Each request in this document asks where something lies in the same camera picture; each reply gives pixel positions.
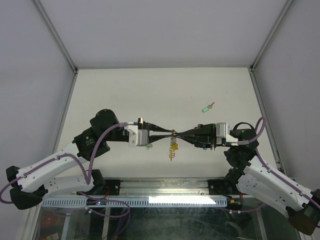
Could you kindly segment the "bright green tag key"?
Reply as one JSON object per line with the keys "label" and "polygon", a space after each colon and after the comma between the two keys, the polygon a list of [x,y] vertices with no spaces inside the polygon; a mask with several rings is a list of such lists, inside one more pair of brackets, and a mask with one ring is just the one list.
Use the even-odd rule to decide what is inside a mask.
{"label": "bright green tag key", "polygon": [[151,143],[146,145],[147,150],[151,149],[152,147],[153,147],[153,145]]}

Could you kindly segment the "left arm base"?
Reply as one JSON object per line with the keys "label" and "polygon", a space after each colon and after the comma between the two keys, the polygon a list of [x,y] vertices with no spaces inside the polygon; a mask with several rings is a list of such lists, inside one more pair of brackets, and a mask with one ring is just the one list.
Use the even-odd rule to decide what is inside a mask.
{"label": "left arm base", "polygon": [[93,187],[88,191],[81,190],[80,192],[86,195],[96,196],[118,196],[120,194],[121,180],[120,179],[106,179],[98,169],[94,169],[91,172],[93,178]]}

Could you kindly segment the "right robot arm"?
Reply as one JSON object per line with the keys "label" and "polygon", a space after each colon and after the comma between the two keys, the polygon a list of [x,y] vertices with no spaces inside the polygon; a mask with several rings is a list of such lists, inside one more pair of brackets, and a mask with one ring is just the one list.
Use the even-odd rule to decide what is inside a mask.
{"label": "right robot arm", "polygon": [[220,122],[174,136],[197,148],[227,147],[224,155],[231,169],[223,179],[225,191],[253,196],[280,212],[296,230],[311,236],[320,226],[320,191],[297,183],[263,160],[258,151],[261,134],[253,126],[230,129]]}

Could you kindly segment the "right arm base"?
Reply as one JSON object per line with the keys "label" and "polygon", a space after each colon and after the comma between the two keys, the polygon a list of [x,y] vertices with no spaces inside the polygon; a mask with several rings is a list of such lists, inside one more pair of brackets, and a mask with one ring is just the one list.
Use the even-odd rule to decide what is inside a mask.
{"label": "right arm base", "polygon": [[222,195],[227,198],[232,198],[232,195],[241,195],[237,188],[240,177],[245,173],[237,168],[229,169],[228,173],[223,178],[207,180],[209,195]]}

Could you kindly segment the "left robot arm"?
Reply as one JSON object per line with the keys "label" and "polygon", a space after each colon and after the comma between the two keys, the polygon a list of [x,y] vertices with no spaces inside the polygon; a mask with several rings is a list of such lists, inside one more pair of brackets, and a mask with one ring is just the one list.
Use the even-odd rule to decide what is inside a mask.
{"label": "left robot arm", "polygon": [[175,133],[141,118],[136,122],[119,122],[110,109],[100,110],[89,122],[90,127],[60,151],[28,167],[7,168],[8,184],[0,192],[9,190],[10,199],[2,198],[1,203],[26,210],[53,196],[72,192],[100,194],[105,180],[93,166],[95,158],[110,151],[108,142],[144,147]]}

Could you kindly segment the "keyring with yellow handle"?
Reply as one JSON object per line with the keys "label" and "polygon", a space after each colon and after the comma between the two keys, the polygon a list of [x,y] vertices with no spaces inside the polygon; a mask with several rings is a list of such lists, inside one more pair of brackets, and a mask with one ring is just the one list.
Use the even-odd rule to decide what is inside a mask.
{"label": "keyring with yellow handle", "polygon": [[172,131],[170,136],[170,144],[169,144],[169,160],[172,162],[174,157],[176,156],[176,150],[179,149],[179,145],[177,143],[176,138],[177,132],[175,130]]}

